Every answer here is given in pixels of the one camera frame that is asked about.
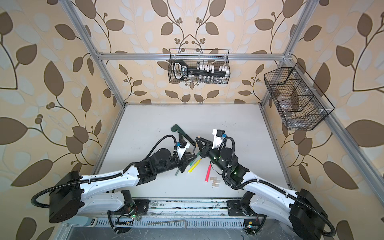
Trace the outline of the yellow highlighter pen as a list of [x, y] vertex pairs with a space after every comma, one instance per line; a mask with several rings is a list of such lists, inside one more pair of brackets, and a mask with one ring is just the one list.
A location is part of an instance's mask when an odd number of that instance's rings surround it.
[[199, 163], [201, 162], [201, 158], [199, 160], [197, 160], [193, 165], [192, 167], [189, 169], [188, 173], [191, 173], [198, 165]]

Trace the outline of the green highlighter pen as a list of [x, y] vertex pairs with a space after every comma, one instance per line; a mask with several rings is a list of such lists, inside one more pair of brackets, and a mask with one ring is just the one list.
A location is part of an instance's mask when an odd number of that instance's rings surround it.
[[189, 166], [191, 167], [199, 159], [200, 159], [200, 152], [197, 153], [196, 157], [190, 162]]

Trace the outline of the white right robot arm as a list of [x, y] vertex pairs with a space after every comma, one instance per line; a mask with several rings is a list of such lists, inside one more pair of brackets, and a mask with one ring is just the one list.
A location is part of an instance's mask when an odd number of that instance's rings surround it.
[[233, 190], [244, 190], [243, 214], [265, 215], [286, 224], [303, 240], [333, 237], [336, 228], [312, 193], [277, 186], [257, 176], [238, 162], [236, 144], [231, 137], [213, 141], [197, 137], [202, 158], [209, 158], [222, 171], [223, 182]]

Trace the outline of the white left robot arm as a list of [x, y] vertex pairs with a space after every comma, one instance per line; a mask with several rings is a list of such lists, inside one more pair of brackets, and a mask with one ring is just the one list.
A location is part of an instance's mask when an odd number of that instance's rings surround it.
[[50, 191], [49, 222], [61, 223], [85, 213], [117, 212], [133, 204], [127, 187], [154, 181], [157, 175], [173, 169], [184, 172], [197, 156], [190, 152], [171, 153], [162, 148], [145, 160], [131, 163], [128, 170], [80, 176], [67, 174]]

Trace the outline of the pink highlighter pen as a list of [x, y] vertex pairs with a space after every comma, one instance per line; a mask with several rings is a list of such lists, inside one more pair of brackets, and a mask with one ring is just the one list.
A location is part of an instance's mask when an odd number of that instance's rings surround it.
[[208, 169], [207, 169], [207, 173], [206, 173], [206, 177], [205, 177], [205, 182], [208, 182], [210, 180], [211, 169], [212, 169], [212, 165], [209, 164]]

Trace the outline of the green pipe wrench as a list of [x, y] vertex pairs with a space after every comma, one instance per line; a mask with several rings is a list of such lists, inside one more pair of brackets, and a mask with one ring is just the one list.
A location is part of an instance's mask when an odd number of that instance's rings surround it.
[[184, 138], [186, 138], [193, 146], [196, 146], [196, 142], [189, 136], [187, 135], [179, 125], [175, 124], [171, 127], [172, 132], [177, 132], [178, 134], [181, 134]]

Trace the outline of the black socket set holder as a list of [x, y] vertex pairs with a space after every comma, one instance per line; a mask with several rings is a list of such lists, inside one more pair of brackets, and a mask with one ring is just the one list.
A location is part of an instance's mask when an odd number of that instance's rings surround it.
[[170, 80], [180, 80], [184, 82], [208, 83], [208, 84], [227, 84], [231, 76], [230, 68], [227, 65], [216, 65], [214, 61], [208, 64], [206, 61], [175, 60], [170, 63]]

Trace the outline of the aluminium frame rail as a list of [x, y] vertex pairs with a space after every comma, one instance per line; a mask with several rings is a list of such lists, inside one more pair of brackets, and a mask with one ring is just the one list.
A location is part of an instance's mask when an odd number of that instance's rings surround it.
[[62, 1], [114, 104], [262, 104], [322, 203], [384, 200], [383, 1]]

